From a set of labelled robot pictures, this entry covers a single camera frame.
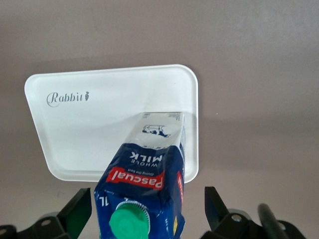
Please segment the rabbit logo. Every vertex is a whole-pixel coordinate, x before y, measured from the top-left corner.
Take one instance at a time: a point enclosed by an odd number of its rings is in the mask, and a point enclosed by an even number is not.
[[[89,100],[89,92],[86,91],[86,94],[79,94],[76,93],[65,93],[65,94],[59,94],[57,92],[52,92],[46,97],[46,102],[50,107],[58,107],[60,103],[66,103],[66,102],[79,102],[79,101],[85,101]]]

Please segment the red label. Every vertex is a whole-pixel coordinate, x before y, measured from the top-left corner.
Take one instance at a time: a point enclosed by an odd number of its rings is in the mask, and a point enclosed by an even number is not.
[[[106,182],[112,183],[130,183],[144,188],[161,190],[164,186],[165,171],[156,177],[149,177],[131,172],[126,172],[124,168],[113,167],[109,173]]]
[[[181,177],[180,172],[177,172],[177,185],[178,185],[179,192],[180,192],[181,203],[183,204],[183,198],[184,198],[183,182],[182,182],[182,177]]]

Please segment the cow illustration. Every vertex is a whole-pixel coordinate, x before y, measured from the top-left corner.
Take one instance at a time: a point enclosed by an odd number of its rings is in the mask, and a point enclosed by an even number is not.
[[[163,127],[165,125],[151,125],[151,124],[147,124],[143,127],[142,132],[143,133],[151,133],[151,134],[156,134],[156,135],[160,135],[163,136],[165,138],[170,137],[170,134],[165,134]]]

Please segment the black cable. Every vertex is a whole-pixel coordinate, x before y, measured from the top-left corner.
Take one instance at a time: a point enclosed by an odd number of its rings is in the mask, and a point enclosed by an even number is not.
[[[268,239],[289,239],[267,204],[258,206],[258,215]]]

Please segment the black bracket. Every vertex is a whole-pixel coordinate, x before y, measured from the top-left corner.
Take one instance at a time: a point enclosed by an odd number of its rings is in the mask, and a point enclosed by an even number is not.
[[[0,226],[0,239],[77,239],[91,213],[90,188],[80,189],[57,216],[42,218],[21,232],[13,225]]]
[[[201,239],[306,239],[291,223],[277,221],[266,204],[259,206],[263,226],[230,213],[214,187],[205,187],[205,213],[211,231]]]

